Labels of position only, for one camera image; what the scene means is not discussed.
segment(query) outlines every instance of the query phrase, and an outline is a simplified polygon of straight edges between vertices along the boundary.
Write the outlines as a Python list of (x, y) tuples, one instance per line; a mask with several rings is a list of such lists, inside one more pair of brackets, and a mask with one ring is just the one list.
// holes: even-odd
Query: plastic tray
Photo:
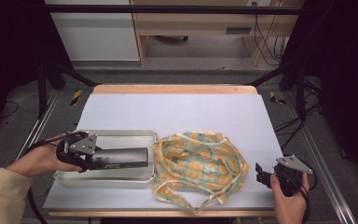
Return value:
[(124, 147), (147, 147), (148, 166), (88, 170), (84, 173), (57, 171), (54, 178), (67, 188), (119, 188), (147, 189), (154, 178), (154, 153), (152, 145), (157, 141), (153, 130), (77, 130), (97, 134), (96, 145), (105, 149)]

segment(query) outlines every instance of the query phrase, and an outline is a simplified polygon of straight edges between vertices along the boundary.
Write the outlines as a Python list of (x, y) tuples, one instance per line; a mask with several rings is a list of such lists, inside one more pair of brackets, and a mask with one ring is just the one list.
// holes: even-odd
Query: cream sleeve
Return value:
[(21, 224), (24, 198), (34, 179), (0, 168), (0, 224)]

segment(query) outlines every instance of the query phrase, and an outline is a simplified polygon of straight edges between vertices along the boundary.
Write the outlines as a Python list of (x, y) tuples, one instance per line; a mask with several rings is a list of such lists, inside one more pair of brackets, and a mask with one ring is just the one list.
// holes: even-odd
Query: yellow patterned bag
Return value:
[[(224, 203), (242, 188), (249, 165), (221, 133), (176, 133), (153, 145), (155, 154), (154, 196), (167, 203), (179, 203), (198, 213), (217, 199)], [(204, 189), (211, 195), (195, 209), (173, 189)]]

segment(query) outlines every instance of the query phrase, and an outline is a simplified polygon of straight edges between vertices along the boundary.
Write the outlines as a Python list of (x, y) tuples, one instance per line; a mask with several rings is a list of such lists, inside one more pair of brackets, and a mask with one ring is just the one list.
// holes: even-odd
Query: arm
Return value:
[(57, 170), (81, 171), (78, 166), (58, 161), (55, 151), (53, 145), (37, 147), (6, 169), (0, 169), (0, 224), (21, 223), (24, 198), (34, 176)]
[[(306, 201), (301, 192), (298, 191), (292, 197), (286, 197), (282, 193), (277, 176), (272, 175), (270, 181), (274, 193), (275, 212), (278, 222), (281, 224), (301, 224), (307, 208)], [(306, 173), (303, 173), (303, 186), (308, 192), (310, 184)]]

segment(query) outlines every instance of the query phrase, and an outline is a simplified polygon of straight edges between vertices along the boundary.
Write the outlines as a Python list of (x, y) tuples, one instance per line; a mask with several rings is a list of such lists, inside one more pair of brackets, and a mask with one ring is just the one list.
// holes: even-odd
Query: white cabinet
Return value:
[[(128, 0), (45, 0), (46, 4), (129, 5)], [(139, 61), (130, 13), (51, 13), (71, 61)]]

